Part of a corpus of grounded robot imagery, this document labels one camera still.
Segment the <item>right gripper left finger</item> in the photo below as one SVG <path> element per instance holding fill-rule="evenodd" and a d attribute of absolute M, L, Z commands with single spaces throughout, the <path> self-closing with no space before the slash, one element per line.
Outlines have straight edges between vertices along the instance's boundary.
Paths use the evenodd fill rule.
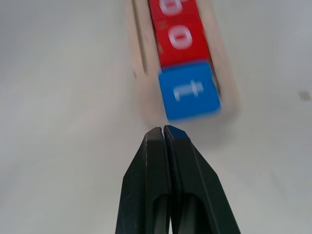
<path fill-rule="evenodd" d="M 169 234 L 171 194 L 165 140 L 155 127 L 123 177 L 115 234 Z"/>

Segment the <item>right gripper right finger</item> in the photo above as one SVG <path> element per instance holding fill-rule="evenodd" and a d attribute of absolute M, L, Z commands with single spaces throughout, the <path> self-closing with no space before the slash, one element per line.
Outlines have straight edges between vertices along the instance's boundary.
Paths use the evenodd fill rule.
<path fill-rule="evenodd" d="M 185 131 L 164 127 L 173 186 L 173 234 L 241 234 L 216 172 Z"/>

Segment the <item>blue letter tile t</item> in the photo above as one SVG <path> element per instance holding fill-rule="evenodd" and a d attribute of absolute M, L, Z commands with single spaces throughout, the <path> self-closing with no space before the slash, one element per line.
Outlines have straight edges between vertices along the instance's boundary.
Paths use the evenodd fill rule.
<path fill-rule="evenodd" d="M 213 73 L 206 61 L 163 69 L 158 79 L 169 121 L 211 114 L 221 108 Z"/>

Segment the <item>red letter tile o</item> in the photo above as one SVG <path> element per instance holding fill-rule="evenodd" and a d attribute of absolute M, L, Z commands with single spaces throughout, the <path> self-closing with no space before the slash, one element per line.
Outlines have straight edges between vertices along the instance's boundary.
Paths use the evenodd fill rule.
<path fill-rule="evenodd" d="M 197 60 L 211 60 L 199 18 L 159 20 L 155 23 L 155 36 L 162 68 Z"/>

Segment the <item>red letter tile b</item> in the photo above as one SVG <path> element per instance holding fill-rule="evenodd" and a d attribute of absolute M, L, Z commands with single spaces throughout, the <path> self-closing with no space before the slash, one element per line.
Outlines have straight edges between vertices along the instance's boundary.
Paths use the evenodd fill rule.
<path fill-rule="evenodd" d="M 196 0 L 148 0 L 152 22 L 199 17 Z"/>

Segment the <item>wooden letter tray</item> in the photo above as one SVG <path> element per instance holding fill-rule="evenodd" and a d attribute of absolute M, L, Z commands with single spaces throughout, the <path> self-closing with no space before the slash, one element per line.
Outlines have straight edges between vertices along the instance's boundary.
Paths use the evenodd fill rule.
<path fill-rule="evenodd" d="M 196 3 L 199 10 L 199 17 L 197 18 L 202 22 L 211 60 L 197 60 L 189 63 L 198 61 L 209 63 L 221 103 L 219 111 L 197 117 L 219 118 L 231 116 L 237 110 L 238 96 L 230 60 L 219 33 L 211 0 L 196 0 Z M 160 65 L 155 23 L 152 22 L 148 0 L 126 0 L 126 19 L 138 101 L 146 122 L 149 125 L 158 125 L 181 121 L 169 121 L 165 113 L 158 76 L 163 69 L 173 66 L 162 68 Z"/>

